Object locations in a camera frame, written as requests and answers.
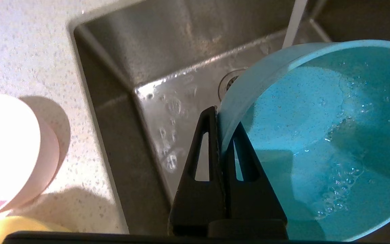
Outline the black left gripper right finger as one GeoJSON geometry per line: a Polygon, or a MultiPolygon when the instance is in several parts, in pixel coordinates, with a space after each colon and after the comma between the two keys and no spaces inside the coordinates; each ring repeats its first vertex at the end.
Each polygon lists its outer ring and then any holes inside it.
{"type": "Polygon", "coordinates": [[[225,217],[212,238],[286,238],[287,217],[241,123],[221,158],[225,217]]]}

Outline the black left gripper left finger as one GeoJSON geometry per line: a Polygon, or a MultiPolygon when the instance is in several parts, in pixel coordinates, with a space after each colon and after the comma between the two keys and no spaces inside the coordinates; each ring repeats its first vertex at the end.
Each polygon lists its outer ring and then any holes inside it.
{"type": "Polygon", "coordinates": [[[223,175],[219,159],[217,108],[201,112],[169,213],[169,235],[206,236],[209,224],[225,218],[223,175]],[[195,179],[202,139],[208,134],[209,180],[195,179]]]}

